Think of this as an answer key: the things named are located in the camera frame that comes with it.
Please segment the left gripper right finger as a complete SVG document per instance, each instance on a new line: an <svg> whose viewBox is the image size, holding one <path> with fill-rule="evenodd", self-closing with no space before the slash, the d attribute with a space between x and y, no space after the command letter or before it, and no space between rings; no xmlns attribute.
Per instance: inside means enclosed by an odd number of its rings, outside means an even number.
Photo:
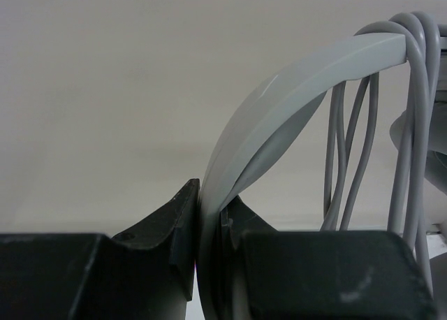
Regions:
<svg viewBox="0 0 447 320"><path fill-rule="evenodd" d="M277 231L241 199L219 215L221 319L435 319L411 250L386 231Z"/></svg>

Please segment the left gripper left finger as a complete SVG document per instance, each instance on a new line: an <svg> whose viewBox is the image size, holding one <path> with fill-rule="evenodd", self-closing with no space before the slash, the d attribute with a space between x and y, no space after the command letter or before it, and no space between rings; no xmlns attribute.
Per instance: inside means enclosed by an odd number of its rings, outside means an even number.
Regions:
<svg viewBox="0 0 447 320"><path fill-rule="evenodd" d="M1 235L2 319L183 319L200 182L113 237Z"/></svg>

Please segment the grey white headphones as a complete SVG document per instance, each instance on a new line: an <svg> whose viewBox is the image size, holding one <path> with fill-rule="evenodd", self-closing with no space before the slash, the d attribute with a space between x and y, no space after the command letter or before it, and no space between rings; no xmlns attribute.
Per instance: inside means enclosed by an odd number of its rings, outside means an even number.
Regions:
<svg viewBox="0 0 447 320"><path fill-rule="evenodd" d="M325 160L324 231L349 225L369 161L375 110L348 198L342 199L361 99L376 99L379 73L408 63L411 68L406 119L390 202L388 228L423 256L423 176L429 128L441 63L439 26L421 13L401 14L363 27L354 37L283 68L263 82L235 111L209 160L200 193L198 288L204 315L217 317L211 297L212 241L219 213L264 175L332 92Z"/></svg>

